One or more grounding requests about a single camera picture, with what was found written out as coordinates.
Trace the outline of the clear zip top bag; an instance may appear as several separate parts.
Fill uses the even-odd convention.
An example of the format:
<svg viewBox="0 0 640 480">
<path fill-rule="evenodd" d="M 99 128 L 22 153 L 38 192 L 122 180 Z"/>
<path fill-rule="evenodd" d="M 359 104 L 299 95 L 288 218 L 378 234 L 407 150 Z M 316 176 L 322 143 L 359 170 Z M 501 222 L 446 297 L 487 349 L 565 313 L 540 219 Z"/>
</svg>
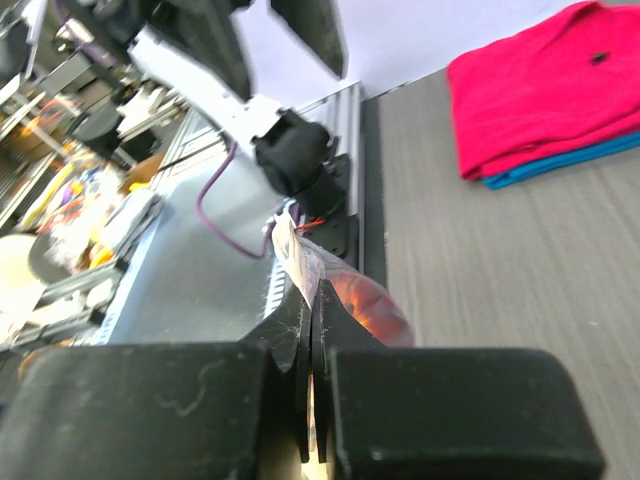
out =
<svg viewBox="0 0 640 480">
<path fill-rule="evenodd" d="M 275 217 L 274 253 L 292 285 L 312 305 L 322 280 L 331 283 L 344 309 L 388 347 L 411 347 L 414 336 L 388 290 L 297 232 L 292 217 Z"/>
</svg>

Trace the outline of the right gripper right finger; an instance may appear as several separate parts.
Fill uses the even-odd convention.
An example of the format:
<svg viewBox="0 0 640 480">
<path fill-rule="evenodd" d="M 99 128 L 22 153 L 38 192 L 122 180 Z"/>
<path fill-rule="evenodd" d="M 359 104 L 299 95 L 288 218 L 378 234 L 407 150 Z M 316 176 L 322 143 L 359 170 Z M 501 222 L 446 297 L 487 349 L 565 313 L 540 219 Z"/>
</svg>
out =
<svg viewBox="0 0 640 480">
<path fill-rule="evenodd" d="M 599 479 L 574 381 L 532 348 L 390 348 L 322 281 L 312 310 L 319 460 L 333 479 Z"/>
</svg>

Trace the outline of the dark red fake fruit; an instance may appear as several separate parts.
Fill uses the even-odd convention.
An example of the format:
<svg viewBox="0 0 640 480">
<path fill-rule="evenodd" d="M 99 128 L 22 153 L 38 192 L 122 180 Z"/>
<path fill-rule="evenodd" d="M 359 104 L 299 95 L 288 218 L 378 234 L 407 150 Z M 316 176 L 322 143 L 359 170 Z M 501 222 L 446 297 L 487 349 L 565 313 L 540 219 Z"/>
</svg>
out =
<svg viewBox="0 0 640 480">
<path fill-rule="evenodd" d="M 387 347 L 412 347 L 411 327 L 389 292 L 358 272 L 331 274 L 329 280 L 345 310 Z"/>
</svg>

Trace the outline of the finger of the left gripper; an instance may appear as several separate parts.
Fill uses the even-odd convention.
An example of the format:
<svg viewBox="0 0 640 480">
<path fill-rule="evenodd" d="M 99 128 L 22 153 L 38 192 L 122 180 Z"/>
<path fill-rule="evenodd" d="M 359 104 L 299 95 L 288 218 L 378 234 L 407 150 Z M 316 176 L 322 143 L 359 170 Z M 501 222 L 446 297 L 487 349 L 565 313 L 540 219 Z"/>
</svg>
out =
<svg viewBox="0 0 640 480">
<path fill-rule="evenodd" d="M 160 1 L 151 27 L 181 52 L 215 73 L 243 100 L 252 84 L 243 50 L 231 21 L 229 1 Z"/>
<path fill-rule="evenodd" d="M 346 51 L 334 1 L 272 0 L 270 7 L 336 77 L 346 76 Z"/>
</svg>

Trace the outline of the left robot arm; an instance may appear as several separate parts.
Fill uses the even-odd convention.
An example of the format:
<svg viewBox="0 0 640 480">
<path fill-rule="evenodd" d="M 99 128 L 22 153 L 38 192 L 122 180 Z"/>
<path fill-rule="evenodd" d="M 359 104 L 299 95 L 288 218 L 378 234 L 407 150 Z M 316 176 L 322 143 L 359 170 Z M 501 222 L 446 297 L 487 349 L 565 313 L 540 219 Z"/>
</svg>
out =
<svg viewBox="0 0 640 480">
<path fill-rule="evenodd" d="M 337 142 L 317 122 L 257 96 L 233 13 L 247 1 L 95 1 L 84 25 L 140 73 L 174 89 L 257 161 L 272 189 L 324 217 L 346 193 L 327 169 Z"/>
</svg>

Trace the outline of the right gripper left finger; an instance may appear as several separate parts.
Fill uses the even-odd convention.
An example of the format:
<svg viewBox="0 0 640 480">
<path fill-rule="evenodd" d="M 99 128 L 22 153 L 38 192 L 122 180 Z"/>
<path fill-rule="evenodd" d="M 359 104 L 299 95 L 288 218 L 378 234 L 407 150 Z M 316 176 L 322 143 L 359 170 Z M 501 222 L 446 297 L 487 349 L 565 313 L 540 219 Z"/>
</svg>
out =
<svg viewBox="0 0 640 480">
<path fill-rule="evenodd" d="M 236 342 L 53 348 L 1 425 L 5 479 L 297 479 L 310 310 L 284 301 Z"/>
</svg>

